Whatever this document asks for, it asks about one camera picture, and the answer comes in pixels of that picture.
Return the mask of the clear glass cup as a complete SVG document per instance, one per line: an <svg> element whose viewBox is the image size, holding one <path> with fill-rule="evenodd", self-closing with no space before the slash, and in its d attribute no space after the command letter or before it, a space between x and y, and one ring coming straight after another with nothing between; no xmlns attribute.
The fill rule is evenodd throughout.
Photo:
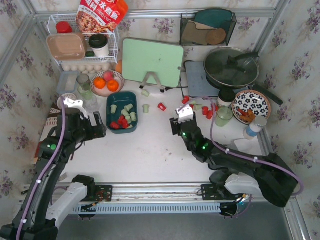
<svg viewBox="0 0 320 240"><path fill-rule="evenodd" d="M85 97L85 107L88 112L96 112L99 110L98 100L94 93L88 93Z"/></svg>

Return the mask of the red capsule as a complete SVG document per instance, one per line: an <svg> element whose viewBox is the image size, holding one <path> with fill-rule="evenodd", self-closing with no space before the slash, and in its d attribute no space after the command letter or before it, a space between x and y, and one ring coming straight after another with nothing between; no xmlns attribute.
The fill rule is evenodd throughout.
<svg viewBox="0 0 320 240"><path fill-rule="evenodd" d="M167 109L166 106L165 106L162 102L160 102L157 107L158 107L161 111L165 111L165 110Z"/></svg>
<svg viewBox="0 0 320 240"><path fill-rule="evenodd" d="M187 104L189 101L190 101L190 97L186 95L183 97L182 103Z"/></svg>

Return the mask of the teal storage basket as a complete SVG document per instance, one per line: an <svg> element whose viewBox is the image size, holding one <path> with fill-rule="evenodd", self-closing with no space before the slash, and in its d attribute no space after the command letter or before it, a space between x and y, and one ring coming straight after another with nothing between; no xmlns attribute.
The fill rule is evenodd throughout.
<svg viewBox="0 0 320 240"><path fill-rule="evenodd" d="M130 113L136 113L136 121L132 121ZM138 126L138 102L131 91L111 94L106 100L106 126L114 134L133 133Z"/></svg>

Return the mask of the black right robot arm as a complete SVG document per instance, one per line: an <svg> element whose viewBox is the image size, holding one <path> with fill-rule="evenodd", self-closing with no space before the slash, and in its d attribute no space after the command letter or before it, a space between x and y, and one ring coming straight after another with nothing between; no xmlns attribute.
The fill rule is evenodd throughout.
<svg viewBox="0 0 320 240"><path fill-rule="evenodd" d="M171 118L170 125L172 134L183 139L186 149L196 160L208 164L213 171L227 169L250 176L257 181L262 196L276 207L285 207L297 185L302 184L275 153L254 156L228 150L222 144L204 137L195 116L181 123L177 118Z"/></svg>

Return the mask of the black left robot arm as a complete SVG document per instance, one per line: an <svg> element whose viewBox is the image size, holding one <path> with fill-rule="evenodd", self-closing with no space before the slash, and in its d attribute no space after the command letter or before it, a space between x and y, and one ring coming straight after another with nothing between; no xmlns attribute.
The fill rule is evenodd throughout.
<svg viewBox="0 0 320 240"><path fill-rule="evenodd" d="M1 227L1 238L55 240L69 211L82 199L94 195L94 178L77 175L72 183L75 189L65 192L51 213L47 213L59 177L77 145L106 136L107 128L100 113L96 111L93 116L95 126L91 124L90 117L76 108L67 108L57 116L57 126L40 144L35 175L20 211L11 224Z"/></svg>

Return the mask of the white strainer basket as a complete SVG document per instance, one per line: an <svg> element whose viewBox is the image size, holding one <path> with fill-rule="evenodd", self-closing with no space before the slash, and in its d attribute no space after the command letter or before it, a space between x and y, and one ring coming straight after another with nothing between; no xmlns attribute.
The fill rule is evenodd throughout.
<svg viewBox="0 0 320 240"><path fill-rule="evenodd" d="M61 106L61 99L64 98L64 99L71 99L73 101L76 101L77 100L77 96L73 93L64 93L62 94L58 100L57 100L57 107L61 110L62 109L62 106Z"/></svg>

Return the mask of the white black-lid coffee cup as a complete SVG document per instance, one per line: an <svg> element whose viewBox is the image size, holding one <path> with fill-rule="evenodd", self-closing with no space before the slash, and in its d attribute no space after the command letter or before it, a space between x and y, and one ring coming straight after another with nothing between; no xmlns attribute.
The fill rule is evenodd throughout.
<svg viewBox="0 0 320 240"><path fill-rule="evenodd" d="M96 57L107 57L109 56L108 38L103 34L93 34L88 40L89 46L93 49Z"/></svg>

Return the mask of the green plastic cup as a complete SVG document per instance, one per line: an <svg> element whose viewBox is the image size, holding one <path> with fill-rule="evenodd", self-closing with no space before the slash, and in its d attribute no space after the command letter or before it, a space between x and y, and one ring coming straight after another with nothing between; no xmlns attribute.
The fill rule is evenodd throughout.
<svg viewBox="0 0 320 240"><path fill-rule="evenodd" d="M218 109L215 117L215 124L218 127L224 127L233 118L233 112L229 107L221 107Z"/></svg>

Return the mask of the patterned orange cloth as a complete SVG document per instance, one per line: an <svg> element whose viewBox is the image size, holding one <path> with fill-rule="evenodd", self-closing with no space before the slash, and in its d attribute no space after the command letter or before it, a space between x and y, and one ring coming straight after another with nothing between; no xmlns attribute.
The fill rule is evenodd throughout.
<svg viewBox="0 0 320 240"><path fill-rule="evenodd" d="M49 114L47 116L36 152L34 154L33 164L35 165L38 161L38 154L40 151L41 143L47 138L50 130L55 128L58 125L58 115L61 113L61 110L58 108L56 104L52 104Z"/></svg>

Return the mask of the fruit bowl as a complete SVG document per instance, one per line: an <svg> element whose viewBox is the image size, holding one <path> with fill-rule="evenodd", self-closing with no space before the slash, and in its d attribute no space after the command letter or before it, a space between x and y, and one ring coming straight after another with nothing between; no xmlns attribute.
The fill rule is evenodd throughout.
<svg viewBox="0 0 320 240"><path fill-rule="evenodd" d="M100 97L108 97L113 93L118 93L124 85L125 79L114 70L97 73L90 83L92 92Z"/></svg>

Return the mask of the green glass jar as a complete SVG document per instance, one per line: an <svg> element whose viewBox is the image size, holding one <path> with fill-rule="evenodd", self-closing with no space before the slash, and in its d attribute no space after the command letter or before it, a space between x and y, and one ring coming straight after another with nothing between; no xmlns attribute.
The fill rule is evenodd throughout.
<svg viewBox="0 0 320 240"><path fill-rule="evenodd" d="M91 100L93 98L93 92L91 90L91 81L90 77L87 74L80 74L76 78L77 83L79 84L78 93L85 99Z"/></svg>

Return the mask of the grey induction cooker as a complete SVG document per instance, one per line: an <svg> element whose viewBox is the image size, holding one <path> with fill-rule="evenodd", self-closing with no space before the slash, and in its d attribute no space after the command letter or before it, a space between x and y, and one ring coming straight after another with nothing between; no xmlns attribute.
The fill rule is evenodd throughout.
<svg viewBox="0 0 320 240"><path fill-rule="evenodd" d="M218 97L220 90L210 85L207 81L203 61L187 60L184 62L184 68L190 97Z"/></svg>

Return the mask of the orange fruit left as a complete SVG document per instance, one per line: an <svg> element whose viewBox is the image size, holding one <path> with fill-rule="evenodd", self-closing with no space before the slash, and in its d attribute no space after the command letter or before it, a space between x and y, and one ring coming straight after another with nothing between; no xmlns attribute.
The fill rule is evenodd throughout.
<svg viewBox="0 0 320 240"><path fill-rule="evenodd" d="M102 77L96 77L93 80L93 84L97 89L103 89L106 86L106 81Z"/></svg>

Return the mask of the orange fruit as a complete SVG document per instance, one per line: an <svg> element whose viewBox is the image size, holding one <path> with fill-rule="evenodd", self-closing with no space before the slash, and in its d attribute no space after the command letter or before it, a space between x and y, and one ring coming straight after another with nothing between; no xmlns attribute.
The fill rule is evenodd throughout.
<svg viewBox="0 0 320 240"><path fill-rule="evenodd" d="M102 77L96 77L93 80L93 84L97 89L103 89L106 86L106 81Z"/></svg>
<svg viewBox="0 0 320 240"><path fill-rule="evenodd" d="M107 89L110 91L110 92L117 92L118 89L119 89L119 83L117 80L113 79L113 80L110 80L106 83L106 86L107 86Z"/></svg>

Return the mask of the black-lid white jar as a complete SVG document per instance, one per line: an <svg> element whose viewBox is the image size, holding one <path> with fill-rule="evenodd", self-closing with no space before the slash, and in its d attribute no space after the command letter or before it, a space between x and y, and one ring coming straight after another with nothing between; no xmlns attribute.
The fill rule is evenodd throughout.
<svg viewBox="0 0 320 240"><path fill-rule="evenodd" d="M232 89L223 88L218 93L217 105L219 108L229 107L236 99L236 94Z"/></svg>

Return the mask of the orange fruit right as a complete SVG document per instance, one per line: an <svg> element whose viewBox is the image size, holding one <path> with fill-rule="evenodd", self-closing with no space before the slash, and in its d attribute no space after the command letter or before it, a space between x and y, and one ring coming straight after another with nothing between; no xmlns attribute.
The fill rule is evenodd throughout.
<svg viewBox="0 0 320 240"><path fill-rule="evenodd" d="M113 79L113 80L110 80L106 83L106 86L107 86L107 89L110 91L110 92L117 92L118 89L119 89L119 83L117 80Z"/></svg>

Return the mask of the clear food container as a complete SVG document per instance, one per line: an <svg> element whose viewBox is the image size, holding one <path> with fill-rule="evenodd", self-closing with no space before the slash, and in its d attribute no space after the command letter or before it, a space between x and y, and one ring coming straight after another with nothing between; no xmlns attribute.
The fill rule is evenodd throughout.
<svg viewBox="0 0 320 240"><path fill-rule="evenodd" d="M79 74L79 71L63 71L59 77L56 92L59 95L74 93L78 86L77 77Z"/></svg>

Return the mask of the red apple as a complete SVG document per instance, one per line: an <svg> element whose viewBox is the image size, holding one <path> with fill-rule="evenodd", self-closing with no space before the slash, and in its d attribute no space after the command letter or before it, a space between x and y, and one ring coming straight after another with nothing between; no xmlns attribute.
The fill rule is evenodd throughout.
<svg viewBox="0 0 320 240"><path fill-rule="evenodd" d="M106 82L109 82L111 80L114 79L114 74L112 71L105 71L103 73L103 79L106 81Z"/></svg>

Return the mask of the white bottle grey cap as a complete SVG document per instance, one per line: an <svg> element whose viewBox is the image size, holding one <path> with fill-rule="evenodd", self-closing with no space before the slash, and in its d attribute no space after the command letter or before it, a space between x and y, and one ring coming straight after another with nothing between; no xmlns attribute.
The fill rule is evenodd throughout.
<svg viewBox="0 0 320 240"><path fill-rule="evenodd" d="M263 116L256 116L255 119L243 131L247 140L252 140L267 125L267 119Z"/></svg>

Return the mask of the floral blue plate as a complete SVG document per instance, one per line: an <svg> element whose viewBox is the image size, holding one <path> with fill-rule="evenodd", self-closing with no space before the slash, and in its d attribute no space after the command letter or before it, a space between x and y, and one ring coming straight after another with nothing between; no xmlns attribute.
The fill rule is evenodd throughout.
<svg viewBox="0 0 320 240"><path fill-rule="evenodd" d="M231 110L239 122L249 125L257 116L267 120L271 114L271 104L262 93L255 90L243 90L236 94Z"/></svg>

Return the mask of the white scoop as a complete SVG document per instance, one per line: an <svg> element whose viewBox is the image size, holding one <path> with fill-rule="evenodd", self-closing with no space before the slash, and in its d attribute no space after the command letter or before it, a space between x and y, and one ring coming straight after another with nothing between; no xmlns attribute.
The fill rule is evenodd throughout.
<svg viewBox="0 0 320 240"><path fill-rule="evenodd" d="M255 148L253 141L246 138L236 139L233 143L239 152L249 152Z"/></svg>

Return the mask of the egg carton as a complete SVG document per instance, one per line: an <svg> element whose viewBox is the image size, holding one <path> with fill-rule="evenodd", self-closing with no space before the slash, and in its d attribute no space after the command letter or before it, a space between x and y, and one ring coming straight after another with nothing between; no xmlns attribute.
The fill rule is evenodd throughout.
<svg viewBox="0 0 320 240"><path fill-rule="evenodd" d="M62 63L61 67L65 72L79 72L82 74L97 74L112 70L113 63Z"/></svg>

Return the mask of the orange behind board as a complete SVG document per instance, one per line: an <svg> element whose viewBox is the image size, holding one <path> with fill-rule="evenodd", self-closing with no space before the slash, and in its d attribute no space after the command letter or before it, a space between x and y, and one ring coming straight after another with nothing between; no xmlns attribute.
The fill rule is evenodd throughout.
<svg viewBox="0 0 320 240"><path fill-rule="evenodd" d="M123 72L123 61L119 60L118 63L115 66L115 71L122 74Z"/></svg>

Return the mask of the black frying pan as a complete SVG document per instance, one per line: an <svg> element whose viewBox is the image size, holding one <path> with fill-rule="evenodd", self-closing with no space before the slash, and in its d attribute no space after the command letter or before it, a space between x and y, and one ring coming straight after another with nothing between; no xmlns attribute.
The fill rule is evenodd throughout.
<svg viewBox="0 0 320 240"><path fill-rule="evenodd" d="M283 101L257 82L260 75L259 57L256 51L245 52L235 47L216 48L203 61L207 81L220 90L248 88L257 91L280 106Z"/></svg>

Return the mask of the beige plastic tray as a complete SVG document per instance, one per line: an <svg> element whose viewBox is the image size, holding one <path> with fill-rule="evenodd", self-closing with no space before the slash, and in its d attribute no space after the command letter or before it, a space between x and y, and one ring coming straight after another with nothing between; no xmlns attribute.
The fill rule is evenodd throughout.
<svg viewBox="0 0 320 240"><path fill-rule="evenodd" d="M86 39L80 32L49 35L46 43L52 57L57 61L78 61L86 56Z"/></svg>

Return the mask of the green cutting board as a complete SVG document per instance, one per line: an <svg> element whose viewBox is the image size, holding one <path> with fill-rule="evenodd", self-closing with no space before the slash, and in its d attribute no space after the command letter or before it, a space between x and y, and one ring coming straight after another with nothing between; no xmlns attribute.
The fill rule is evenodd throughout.
<svg viewBox="0 0 320 240"><path fill-rule="evenodd" d="M142 83L147 73L155 73L164 87L179 84L184 49L180 45L125 38L122 42L122 76Z"/></svg>

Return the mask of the round cork coaster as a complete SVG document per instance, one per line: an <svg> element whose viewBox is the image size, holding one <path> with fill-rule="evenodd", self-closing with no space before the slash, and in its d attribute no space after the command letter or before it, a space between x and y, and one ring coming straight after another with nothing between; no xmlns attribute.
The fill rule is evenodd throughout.
<svg viewBox="0 0 320 240"><path fill-rule="evenodd" d="M206 43L209 45L219 45L226 39L226 31L223 28L212 29L205 37Z"/></svg>

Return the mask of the red lid jar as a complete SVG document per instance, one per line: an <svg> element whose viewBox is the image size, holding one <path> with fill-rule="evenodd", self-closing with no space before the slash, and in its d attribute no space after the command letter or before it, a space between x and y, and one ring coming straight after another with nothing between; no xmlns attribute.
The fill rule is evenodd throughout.
<svg viewBox="0 0 320 240"><path fill-rule="evenodd" d="M68 34L72 33L73 29L67 21L60 21L55 26L58 34Z"/></svg>

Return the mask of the black mesh organizer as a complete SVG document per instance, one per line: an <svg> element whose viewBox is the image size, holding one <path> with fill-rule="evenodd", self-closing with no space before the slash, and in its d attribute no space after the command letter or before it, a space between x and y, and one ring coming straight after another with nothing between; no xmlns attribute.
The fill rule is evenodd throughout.
<svg viewBox="0 0 320 240"><path fill-rule="evenodd" d="M232 34L234 32L237 17L234 12L232 12L232 21L229 28L229 31L226 32L226 38L223 43L218 45L210 45L206 42L206 35L209 31L216 29L198 22L194 22L194 17L187 18L181 17L180 18L180 39L179 44L181 46L228 46Z"/></svg>

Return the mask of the red snack bag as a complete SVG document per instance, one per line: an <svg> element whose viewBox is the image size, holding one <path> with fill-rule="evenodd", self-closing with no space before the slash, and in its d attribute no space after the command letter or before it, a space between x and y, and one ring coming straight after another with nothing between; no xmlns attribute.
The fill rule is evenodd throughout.
<svg viewBox="0 0 320 240"><path fill-rule="evenodd" d="M75 21L82 33L113 32L128 10L124 0L81 0Z"/></svg>

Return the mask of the teal plate in organizer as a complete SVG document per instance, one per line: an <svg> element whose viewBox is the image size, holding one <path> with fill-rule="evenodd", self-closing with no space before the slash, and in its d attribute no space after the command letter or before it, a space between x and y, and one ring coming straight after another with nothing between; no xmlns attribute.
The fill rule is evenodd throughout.
<svg viewBox="0 0 320 240"><path fill-rule="evenodd" d="M200 23L215 29L229 31L233 13L222 8L211 8L199 11L195 14L194 22Z"/></svg>

